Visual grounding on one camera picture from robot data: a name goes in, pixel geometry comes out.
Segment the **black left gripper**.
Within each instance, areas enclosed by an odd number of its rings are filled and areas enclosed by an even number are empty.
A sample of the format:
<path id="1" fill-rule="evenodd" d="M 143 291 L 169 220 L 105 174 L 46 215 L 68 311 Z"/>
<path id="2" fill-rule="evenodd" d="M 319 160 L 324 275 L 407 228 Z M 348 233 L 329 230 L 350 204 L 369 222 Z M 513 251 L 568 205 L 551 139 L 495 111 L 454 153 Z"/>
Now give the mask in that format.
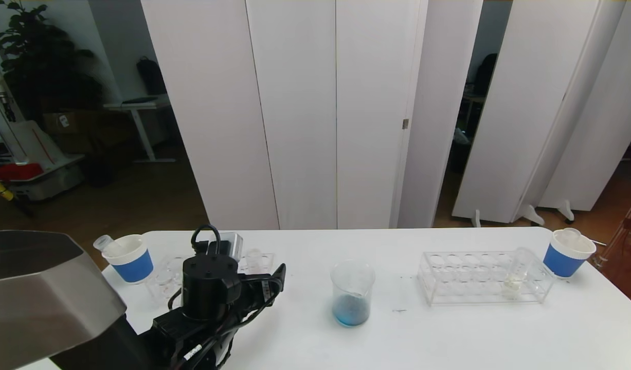
<path id="1" fill-rule="evenodd" d="M 285 263 L 281 263 L 272 275 L 240 273 L 243 307 L 261 307 L 268 301 L 271 306 L 273 295 L 284 290 L 285 269 Z"/>

